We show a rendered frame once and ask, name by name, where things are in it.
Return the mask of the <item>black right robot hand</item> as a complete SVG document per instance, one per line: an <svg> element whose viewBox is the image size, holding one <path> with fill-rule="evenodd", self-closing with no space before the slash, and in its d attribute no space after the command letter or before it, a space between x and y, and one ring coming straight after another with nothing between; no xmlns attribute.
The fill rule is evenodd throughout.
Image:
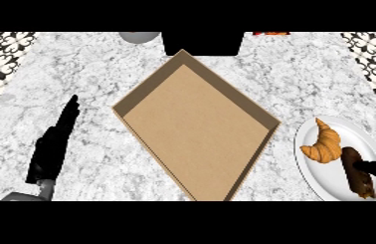
<svg viewBox="0 0 376 244"><path fill-rule="evenodd" d="M376 161L358 160L352 163L352 166L363 172L376 176Z"/></svg>

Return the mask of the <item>white plate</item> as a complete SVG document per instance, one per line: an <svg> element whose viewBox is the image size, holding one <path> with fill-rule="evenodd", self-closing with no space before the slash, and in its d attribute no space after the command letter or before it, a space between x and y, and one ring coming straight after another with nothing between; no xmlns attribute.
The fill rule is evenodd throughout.
<svg viewBox="0 0 376 244"><path fill-rule="evenodd" d="M363 198L351 191L340 159L320 163L304 155L299 147L317 141L315 120L321 120L338 132L340 146L351 146L366 161L376 161L376 139L349 120L332 116L311 118L301 125L293 139L295 160L310 188L324 201L376 201L376 198Z"/></svg>

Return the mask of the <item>golden croissant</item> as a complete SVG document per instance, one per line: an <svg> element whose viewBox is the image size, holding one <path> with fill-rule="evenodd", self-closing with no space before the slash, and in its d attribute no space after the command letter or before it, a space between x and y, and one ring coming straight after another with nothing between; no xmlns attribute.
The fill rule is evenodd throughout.
<svg viewBox="0 0 376 244"><path fill-rule="evenodd" d="M318 163L329 163L342 154L340 136L321 119L317 119L315 123L318 127L317 141L314 145L302 145L299 149L311 160Z"/></svg>

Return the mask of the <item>brown cardboard box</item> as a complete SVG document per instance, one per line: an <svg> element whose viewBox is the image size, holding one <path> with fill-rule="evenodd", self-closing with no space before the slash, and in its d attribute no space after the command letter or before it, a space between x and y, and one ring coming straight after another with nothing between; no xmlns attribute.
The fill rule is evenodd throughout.
<svg viewBox="0 0 376 244"><path fill-rule="evenodd" d="M180 51L113 113L187 197L228 201L280 120Z"/></svg>

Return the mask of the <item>dark brown chocolate pastry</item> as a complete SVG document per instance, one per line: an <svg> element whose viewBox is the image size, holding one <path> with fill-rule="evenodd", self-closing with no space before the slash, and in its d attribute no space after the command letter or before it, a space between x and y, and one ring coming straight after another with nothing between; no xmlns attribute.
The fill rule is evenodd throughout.
<svg viewBox="0 0 376 244"><path fill-rule="evenodd" d="M358 151L351 146L345 146L342 148L340 161L346 174L349 190L357 193L361 198L376 198L370 174L354 167L354 163L361 160L363 158Z"/></svg>

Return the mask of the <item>black appliance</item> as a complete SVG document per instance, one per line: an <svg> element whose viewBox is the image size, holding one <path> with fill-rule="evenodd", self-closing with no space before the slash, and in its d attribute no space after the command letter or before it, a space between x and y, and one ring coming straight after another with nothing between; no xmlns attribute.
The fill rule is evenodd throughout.
<svg viewBox="0 0 376 244"><path fill-rule="evenodd" d="M236 56L243 33L234 32L162 32L165 52L172 56L186 50L193 56Z"/></svg>

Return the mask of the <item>grey round bowl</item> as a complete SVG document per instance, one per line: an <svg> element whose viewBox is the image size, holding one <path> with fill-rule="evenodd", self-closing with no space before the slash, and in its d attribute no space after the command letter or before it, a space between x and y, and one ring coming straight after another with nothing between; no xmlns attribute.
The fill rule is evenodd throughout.
<svg viewBox="0 0 376 244"><path fill-rule="evenodd" d="M128 43L143 44L159 35L159 32L121 32L119 35Z"/></svg>

